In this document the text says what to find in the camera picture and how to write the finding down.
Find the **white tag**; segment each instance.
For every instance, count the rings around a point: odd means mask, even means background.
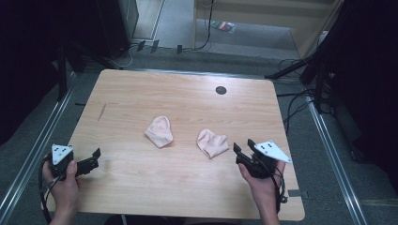
[[[53,165],[57,165],[62,159],[64,159],[71,151],[73,151],[72,145],[63,146],[53,144],[52,152],[53,152]]]
[[[275,158],[287,163],[293,163],[292,159],[288,157],[273,141],[257,143],[254,147],[264,156]]]

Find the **table surface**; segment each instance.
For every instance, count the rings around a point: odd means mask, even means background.
[[[226,94],[217,94],[218,86]],[[160,115],[174,136],[161,149],[144,134]],[[204,128],[226,135],[230,149],[208,159],[196,144]],[[101,150],[99,167],[81,177],[79,211],[259,218],[233,151],[237,143],[249,155],[248,139],[273,140],[291,157],[270,81],[103,70],[69,142],[76,160]],[[284,177],[287,190],[299,189],[294,164],[286,164]],[[300,197],[281,208],[281,220],[304,218]]]

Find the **metal bar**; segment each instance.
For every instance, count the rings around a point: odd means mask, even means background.
[[[355,193],[355,190],[353,189],[349,181],[348,175],[345,173],[342,161],[340,160],[336,148],[333,144],[333,140],[329,135],[323,116],[318,114],[313,103],[310,103],[310,111],[315,121],[316,127],[318,128],[322,143],[324,144],[325,149],[328,153],[331,167],[334,171],[334,174],[336,175],[337,182],[339,183],[340,189],[345,199],[345,203],[347,204],[348,211],[351,214],[354,224],[368,224],[365,215],[363,214],[360,207],[360,202],[357,198],[357,194]]]
[[[54,128],[56,127],[59,118],[61,117],[69,102],[76,80],[76,74],[72,72],[70,76],[70,89],[65,94],[64,98],[55,104],[49,119],[39,133],[36,142],[34,143],[29,155],[27,156],[22,167],[20,168],[20,171],[15,177],[14,182],[8,188],[7,194],[0,205],[0,224],[7,224],[7,221],[15,208],[15,205],[23,194],[23,190],[26,187],[26,184],[28,183],[33,171],[41,160],[44,152],[44,147],[46,146],[51,135],[53,134]]]

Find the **scratch on table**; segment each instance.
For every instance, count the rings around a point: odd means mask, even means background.
[[[99,120],[100,120],[100,118],[102,117],[103,112],[105,111],[105,107],[106,107],[106,103],[102,106],[102,110],[100,111],[100,115],[99,115]]]

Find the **human hand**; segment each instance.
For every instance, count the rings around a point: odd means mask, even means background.
[[[77,164],[71,161],[67,167],[67,178],[58,181],[51,189],[55,200],[55,215],[51,224],[73,224],[79,202],[79,182],[75,178]],[[43,167],[43,176],[47,183],[54,177],[50,170],[50,162],[46,161]]]
[[[279,175],[283,175],[284,166],[285,163],[283,161],[278,161],[276,167],[281,174],[278,174],[278,170],[275,170],[278,175],[274,175],[278,187],[281,186],[282,178]],[[238,167],[242,177],[248,182],[251,188],[253,199],[260,212],[263,223],[267,225],[280,224],[275,199],[275,191],[277,190],[275,189],[275,184],[271,177],[266,179],[254,178],[249,174],[245,165],[239,163]]]

